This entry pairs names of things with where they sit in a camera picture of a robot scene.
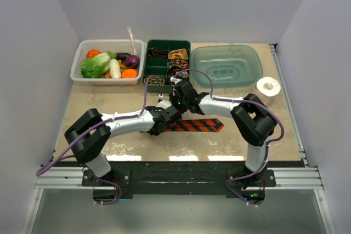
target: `paper towel roll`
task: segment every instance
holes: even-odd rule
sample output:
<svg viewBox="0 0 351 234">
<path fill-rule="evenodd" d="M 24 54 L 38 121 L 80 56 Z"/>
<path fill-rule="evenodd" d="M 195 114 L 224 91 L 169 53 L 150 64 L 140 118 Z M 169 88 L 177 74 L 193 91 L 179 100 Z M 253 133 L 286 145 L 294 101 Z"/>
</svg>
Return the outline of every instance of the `paper towel roll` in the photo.
<svg viewBox="0 0 351 234">
<path fill-rule="evenodd" d="M 268 106 L 279 94 L 280 89 L 280 83 L 276 79 L 271 77 L 264 77 L 262 79 L 259 79 L 256 83 L 254 93 L 266 106 Z"/>
</svg>

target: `brush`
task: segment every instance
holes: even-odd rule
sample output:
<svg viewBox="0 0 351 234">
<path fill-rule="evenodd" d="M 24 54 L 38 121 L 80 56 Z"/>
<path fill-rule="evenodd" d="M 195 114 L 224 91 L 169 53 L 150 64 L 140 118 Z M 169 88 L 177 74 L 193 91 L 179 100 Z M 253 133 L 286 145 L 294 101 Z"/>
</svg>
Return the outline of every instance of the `brush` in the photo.
<svg viewBox="0 0 351 234">
<path fill-rule="evenodd" d="M 134 38 L 133 38 L 131 27 L 127 27 L 127 30 L 128 30 L 129 36 L 131 37 L 131 41 L 132 41 L 132 44 L 133 44 L 133 53 L 134 53 L 135 56 L 138 56 L 137 50 L 135 48 L 135 43 L 134 43 Z"/>
</svg>

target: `green divided box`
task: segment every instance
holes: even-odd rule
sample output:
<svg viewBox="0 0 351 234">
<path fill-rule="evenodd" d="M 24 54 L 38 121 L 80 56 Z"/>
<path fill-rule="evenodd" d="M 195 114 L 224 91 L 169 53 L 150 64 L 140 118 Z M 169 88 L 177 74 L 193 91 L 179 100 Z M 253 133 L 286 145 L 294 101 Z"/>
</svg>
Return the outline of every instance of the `green divided box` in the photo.
<svg viewBox="0 0 351 234">
<path fill-rule="evenodd" d="M 143 73 L 144 79 L 150 75 L 161 77 L 165 79 L 165 85 L 162 86 L 163 93 L 171 93 L 173 86 L 171 85 L 169 79 L 170 76 L 167 75 L 168 69 L 168 58 L 150 58 L 149 51 L 151 48 L 156 48 L 167 52 L 167 54 L 176 49 L 186 49 L 188 57 L 190 57 L 190 42 L 189 41 L 176 41 L 171 39 L 152 39 L 148 42 L 146 48 L 146 58 Z M 158 85 L 149 84 L 148 93 L 159 93 Z"/>
</svg>

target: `plastic lid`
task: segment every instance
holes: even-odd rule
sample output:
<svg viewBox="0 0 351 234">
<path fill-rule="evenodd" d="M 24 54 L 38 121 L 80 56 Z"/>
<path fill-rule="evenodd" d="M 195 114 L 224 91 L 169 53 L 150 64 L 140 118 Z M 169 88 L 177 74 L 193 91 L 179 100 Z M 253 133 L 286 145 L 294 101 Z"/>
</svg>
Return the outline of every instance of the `plastic lid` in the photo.
<svg viewBox="0 0 351 234">
<path fill-rule="evenodd" d="M 262 65 L 256 51 L 246 45 L 209 46 L 194 49 L 190 67 L 209 75 L 214 87 L 225 88 L 248 85 L 262 77 Z M 210 81 L 198 72 L 191 72 L 190 79 L 202 87 Z"/>
</svg>

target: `wooden table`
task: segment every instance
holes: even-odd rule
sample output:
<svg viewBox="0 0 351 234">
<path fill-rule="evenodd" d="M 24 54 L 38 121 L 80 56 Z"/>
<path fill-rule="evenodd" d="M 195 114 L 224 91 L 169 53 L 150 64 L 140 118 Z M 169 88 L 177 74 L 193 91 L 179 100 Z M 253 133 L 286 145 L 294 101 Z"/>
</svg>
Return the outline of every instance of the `wooden table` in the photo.
<svg viewBox="0 0 351 234">
<path fill-rule="evenodd" d="M 232 43 L 192 43 L 191 49 L 210 45 L 228 45 Z M 263 77 L 279 79 L 275 62 L 268 44 L 246 44 L 257 52 L 263 68 Z M 193 82 L 194 88 L 200 93 L 209 91 Z M 227 97 L 242 97 L 253 93 L 255 84 L 236 88 L 217 88 L 214 94 Z M 86 86 L 74 83 L 67 110 L 62 123 L 58 144 L 54 157 L 66 146 L 64 132 L 84 112 L 97 108 L 101 113 L 124 113 L 141 109 L 144 85 L 141 80 L 136 86 Z M 147 105 L 157 104 L 157 94 L 148 94 Z M 283 92 L 280 92 L 269 108 L 280 118 L 285 127 L 285 136 L 279 142 L 272 143 L 269 160 L 297 161 L 300 160 L 297 140 L 291 122 Z M 213 118 L 185 113 L 183 119 Z M 117 136 L 107 141 L 103 153 L 109 160 L 144 160 L 169 161 L 175 158 L 183 160 L 208 161 L 215 159 L 246 159 L 247 142 L 241 137 L 234 121 L 218 117 L 225 125 L 217 133 L 199 132 L 165 132 L 159 136 L 148 133 L 132 133 Z M 273 138 L 278 137 L 280 128 L 275 129 Z"/>
</svg>

